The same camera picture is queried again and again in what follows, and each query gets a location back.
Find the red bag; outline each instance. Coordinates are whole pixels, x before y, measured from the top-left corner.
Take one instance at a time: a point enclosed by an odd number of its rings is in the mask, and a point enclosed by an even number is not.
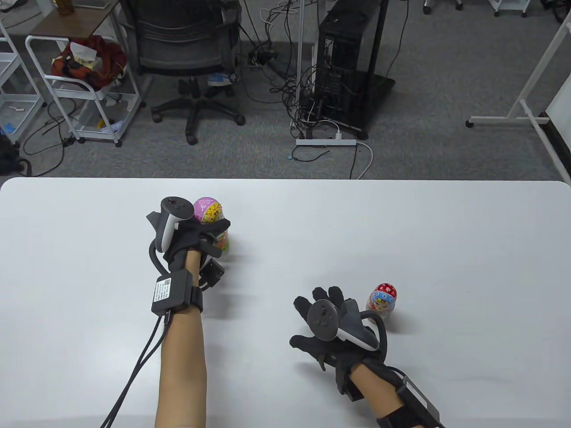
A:
[[[71,53],[71,42],[96,50],[97,56],[102,60],[102,67],[94,71],[78,63]],[[51,65],[51,73],[54,76],[83,80],[95,91],[123,76],[127,66],[127,55],[118,43],[106,42],[100,35],[92,35],[87,39],[71,39],[70,43]]]

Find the human hand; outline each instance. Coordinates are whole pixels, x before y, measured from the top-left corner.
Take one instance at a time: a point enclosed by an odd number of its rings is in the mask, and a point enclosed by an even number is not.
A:
[[[350,322],[351,329],[354,329],[355,331],[363,329],[363,333],[367,336],[374,334],[372,329],[364,326],[361,322],[362,315],[359,313],[357,302],[354,299],[345,300],[343,292],[339,287],[330,287],[329,293],[325,292],[323,288],[318,287],[313,290],[313,299],[315,301],[327,300],[335,305],[339,310],[340,326],[343,327],[344,324],[347,326],[347,323]],[[293,302],[293,305],[304,321],[308,322],[308,313],[312,306],[309,300],[305,297],[298,296]],[[376,350],[365,350],[348,340],[342,341],[338,337],[330,341],[324,341],[315,336],[306,337],[296,335],[289,340],[289,344],[293,348],[298,348],[303,352],[310,354],[319,362],[322,370],[325,371],[325,364],[335,367],[336,382],[339,392],[347,394],[351,401],[354,401],[362,398],[363,396],[349,379],[349,375],[353,367],[365,358],[374,360],[378,362],[378,364],[382,365],[387,355],[387,333],[381,319],[379,319],[377,325],[379,327],[380,340],[379,347]]]

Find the forearm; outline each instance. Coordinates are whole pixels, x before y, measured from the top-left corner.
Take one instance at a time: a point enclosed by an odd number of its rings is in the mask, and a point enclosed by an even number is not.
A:
[[[384,418],[404,406],[403,401],[396,394],[395,387],[375,375],[363,364],[357,364],[349,377],[368,401],[377,418]]]
[[[198,286],[200,253],[190,251],[185,267]],[[204,336],[200,310],[191,306],[174,314],[163,342],[155,428],[204,428],[205,425]]]

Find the gray carpet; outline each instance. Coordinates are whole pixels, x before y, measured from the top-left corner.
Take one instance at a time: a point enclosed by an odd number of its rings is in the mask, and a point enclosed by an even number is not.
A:
[[[258,7],[250,4],[250,9],[255,9],[252,17],[259,21]],[[385,72],[396,52],[405,10],[406,2],[389,5],[377,72]],[[533,0],[528,15],[521,18],[519,13],[505,12],[495,18],[485,0],[468,0],[463,11],[441,0],[433,5],[433,14],[425,16],[421,2],[411,0],[402,49],[391,70],[397,83],[371,127],[367,142],[375,159],[364,179],[558,180],[531,127],[476,126],[469,130],[464,126],[470,114],[507,113],[557,31],[551,12],[544,11],[539,1]],[[243,21],[253,36],[245,11]],[[275,28],[276,39],[284,40],[279,27]],[[571,56],[562,47],[529,99],[537,113],[547,107],[570,70]],[[243,83],[253,97],[278,99],[268,92],[260,72],[245,72]],[[155,77],[147,102],[155,105],[176,96],[176,79]],[[184,113],[154,124],[147,108],[140,110],[125,134],[123,147],[74,144],[49,176],[348,177],[352,148],[333,148],[313,163],[288,160],[295,142],[283,107],[251,101],[243,84],[237,86],[230,102],[246,116],[245,126],[207,115],[199,126],[199,145],[190,147],[184,138]],[[41,117],[38,123],[45,120]],[[323,132],[333,135],[331,129]],[[34,137],[28,150],[56,141],[56,132]],[[319,152],[302,148],[296,156]],[[34,173],[56,164],[60,155],[61,149],[53,148],[30,157]],[[360,173],[368,161],[368,150],[360,148],[355,171]]]

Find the power strip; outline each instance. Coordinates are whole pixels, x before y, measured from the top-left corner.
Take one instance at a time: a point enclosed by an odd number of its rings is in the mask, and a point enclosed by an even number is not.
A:
[[[356,146],[357,140],[336,140],[333,138],[312,138],[311,140],[299,139],[295,140],[296,146]]]

